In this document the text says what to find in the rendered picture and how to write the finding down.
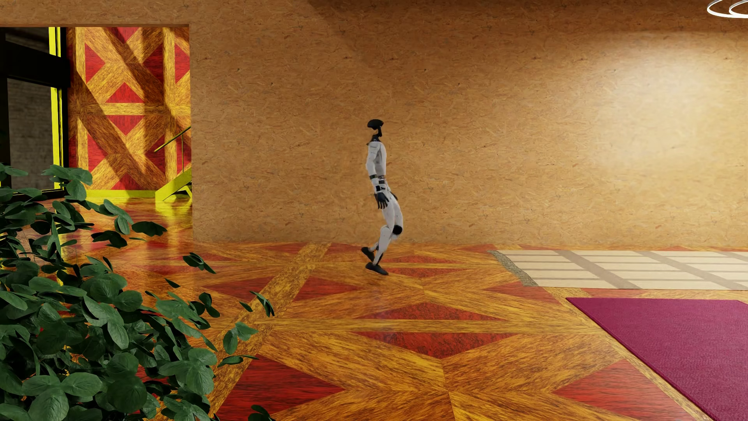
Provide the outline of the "yellow staircase with railing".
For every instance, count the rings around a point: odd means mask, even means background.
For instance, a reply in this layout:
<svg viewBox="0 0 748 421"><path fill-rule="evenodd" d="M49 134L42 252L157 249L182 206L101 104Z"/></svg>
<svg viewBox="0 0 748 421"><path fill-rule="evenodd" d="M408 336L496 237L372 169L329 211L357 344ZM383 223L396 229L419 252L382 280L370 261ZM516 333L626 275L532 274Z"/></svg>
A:
<svg viewBox="0 0 748 421"><path fill-rule="evenodd" d="M172 139L169 139L162 145L160 145L158 148L155 148L153 151L159 152L160 150L166 148L168 145L170 145L173 141L179 140L181 144L181 161L179 161L179 171L177 175L170 181L168 181L163 187L156 190L154 193L155 200L157 202L163 202L168 197L173 196L175 194L178 194L180 192L186 193L190 198L193 197L192 193L192 169L186 168L184 164L184 135L192 129L191 126L188 126L187 128L183 129L181 132L179 132L176 136L174 136Z"/></svg>

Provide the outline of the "beige striped rug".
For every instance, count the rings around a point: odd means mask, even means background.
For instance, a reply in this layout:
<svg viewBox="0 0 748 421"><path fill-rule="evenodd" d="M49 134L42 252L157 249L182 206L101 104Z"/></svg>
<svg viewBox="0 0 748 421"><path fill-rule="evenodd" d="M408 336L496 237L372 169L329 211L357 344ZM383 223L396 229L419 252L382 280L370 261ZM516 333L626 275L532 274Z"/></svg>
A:
<svg viewBox="0 0 748 421"><path fill-rule="evenodd" d="M500 250L523 286L748 291L748 251Z"/></svg>

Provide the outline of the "yellow black door frame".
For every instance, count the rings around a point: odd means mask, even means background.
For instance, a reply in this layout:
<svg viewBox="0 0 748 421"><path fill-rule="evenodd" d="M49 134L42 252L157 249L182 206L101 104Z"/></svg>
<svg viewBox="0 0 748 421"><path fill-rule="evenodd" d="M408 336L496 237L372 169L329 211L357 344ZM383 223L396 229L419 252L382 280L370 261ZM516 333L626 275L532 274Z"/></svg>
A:
<svg viewBox="0 0 748 421"><path fill-rule="evenodd" d="M67 95L71 86L67 30L0 26L0 186L62 189L43 172L70 162Z"/></svg>

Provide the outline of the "green leafy plant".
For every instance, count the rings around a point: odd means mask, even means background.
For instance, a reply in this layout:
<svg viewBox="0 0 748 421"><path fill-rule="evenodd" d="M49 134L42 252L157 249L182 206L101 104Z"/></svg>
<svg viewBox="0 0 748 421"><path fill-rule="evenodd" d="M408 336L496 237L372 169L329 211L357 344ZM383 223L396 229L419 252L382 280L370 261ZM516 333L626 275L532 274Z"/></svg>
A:
<svg viewBox="0 0 748 421"><path fill-rule="evenodd" d="M220 317L212 296L166 297L129 286L105 255L77 255L80 232L122 249L162 236L108 199L93 203L92 175L52 165L62 188L47 201L27 175L0 162L0 421L220 421L209 395L215 370L257 330L237 321L221 347L206 335Z"/></svg>

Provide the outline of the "white humanoid robot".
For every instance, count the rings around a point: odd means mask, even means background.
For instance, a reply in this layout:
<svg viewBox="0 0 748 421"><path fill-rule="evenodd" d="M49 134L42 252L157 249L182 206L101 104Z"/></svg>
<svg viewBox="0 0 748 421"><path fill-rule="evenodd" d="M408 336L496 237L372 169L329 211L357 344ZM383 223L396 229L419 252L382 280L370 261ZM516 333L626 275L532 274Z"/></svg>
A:
<svg viewBox="0 0 748 421"><path fill-rule="evenodd" d="M387 276L388 272L381 267L380 262L388 245L402 234L403 215L398 198L392 193L386 179L387 151L380 139L382 136L381 127L383 125L384 122L379 119L372 119L367 123L367 127L376 132L367 143L366 170L375 190L373 196L375 197L376 192L379 190L384 190L388 196L388 206L384 210L381 209L381 213L385 218L385 225L380 229L378 241L373 246L363 246L360 250L369 259L366 269Z"/></svg>

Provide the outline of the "magenta carpet rug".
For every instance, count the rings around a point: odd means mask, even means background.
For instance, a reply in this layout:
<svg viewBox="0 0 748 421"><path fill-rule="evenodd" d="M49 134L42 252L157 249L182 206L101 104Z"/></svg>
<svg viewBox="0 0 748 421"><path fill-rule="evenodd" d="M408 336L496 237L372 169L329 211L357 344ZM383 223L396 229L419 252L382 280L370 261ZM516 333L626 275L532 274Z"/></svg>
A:
<svg viewBox="0 0 748 421"><path fill-rule="evenodd" d="M748 303L568 298L714 421L748 421Z"/></svg>

